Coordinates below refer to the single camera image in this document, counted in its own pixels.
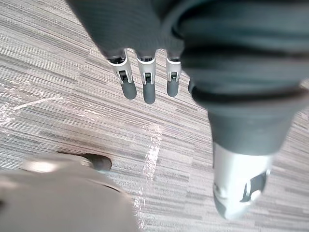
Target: white stain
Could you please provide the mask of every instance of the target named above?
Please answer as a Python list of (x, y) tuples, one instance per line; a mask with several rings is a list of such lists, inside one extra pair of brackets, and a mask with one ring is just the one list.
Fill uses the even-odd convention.
[(46, 101), (60, 100), (60, 99), (62, 99), (62, 97), (44, 98), (44, 99), (40, 99), (37, 101), (28, 102), (22, 105), (14, 106), (14, 107), (8, 106), (8, 103), (4, 104), (3, 106), (1, 106), (1, 109), (0, 109), (0, 126), (3, 126), (11, 122), (12, 120), (15, 120), (15, 117), (20, 113), (19, 110), (22, 108), (25, 108), (30, 105), (39, 104), (44, 101), (46, 102)]
[(156, 163), (160, 151), (160, 144), (162, 140), (162, 130), (160, 125), (151, 124), (143, 126), (143, 129), (150, 133), (150, 144), (148, 152), (145, 156), (145, 164), (143, 167), (143, 175), (145, 177), (145, 183), (139, 187), (137, 198), (134, 199), (133, 206), (136, 209), (136, 217), (138, 218), (139, 229), (143, 229), (145, 225), (144, 209), (146, 205), (146, 199), (144, 193), (150, 188), (154, 179)]

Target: gray rubber tip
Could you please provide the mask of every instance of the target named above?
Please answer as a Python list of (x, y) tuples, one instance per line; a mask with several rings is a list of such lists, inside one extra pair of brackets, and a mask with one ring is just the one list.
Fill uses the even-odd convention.
[(132, 100), (136, 97), (136, 87), (133, 80), (132, 83), (124, 81), (124, 84), (121, 85), (121, 88), (126, 98)]
[(147, 104), (152, 104), (155, 101), (155, 85), (147, 83), (143, 85), (144, 100)]
[(168, 81), (168, 85), (167, 85), (167, 92), (168, 92), (168, 95), (170, 97), (175, 97), (178, 93), (178, 86), (179, 86), (179, 82), (175, 79), (172, 79), (171, 81)]
[(194, 84), (193, 84), (193, 82), (190, 80), (190, 81), (189, 81), (189, 85), (188, 85), (188, 91), (189, 91), (189, 93), (192, 94), (193, 88), (194, 88)]

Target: gray striped carpet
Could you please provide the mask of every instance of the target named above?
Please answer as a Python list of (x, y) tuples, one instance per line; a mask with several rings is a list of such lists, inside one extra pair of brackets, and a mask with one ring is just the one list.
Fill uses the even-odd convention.
[(109, 156), (107, 174), (133, 197), (145, 232), (309, 231), (309, 111), (298, 113), (264, 196), (241, 220), (212, 200), (207, 112), (187, 91), (166, 94), (157, 52), (156, 101), (129, 101), (105, 58), (62, 0), (0, 1), (0, 166), (55, 152)]

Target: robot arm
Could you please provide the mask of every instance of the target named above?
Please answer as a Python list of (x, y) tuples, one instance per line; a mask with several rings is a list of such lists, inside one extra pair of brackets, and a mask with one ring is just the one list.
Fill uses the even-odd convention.
[[(224, 218), (242, 216), (263, 192), (294, 114), (309, 102), (300, 86), (309, 73), (309, 3), (68, 3), (110, 61), (127, 98), (136, 96), (130, 66), (124, 59), (121, 71), (111, 61), (126, 54), (124, 49), (136, 51), (148, 104), (155, 100), (155, 50), (167, 50), (170, 96), (178, 91), (181, 61), (193, 99), (208, 110), (216, 207)], [(128, 73), (130, 84), (120, 73)]]

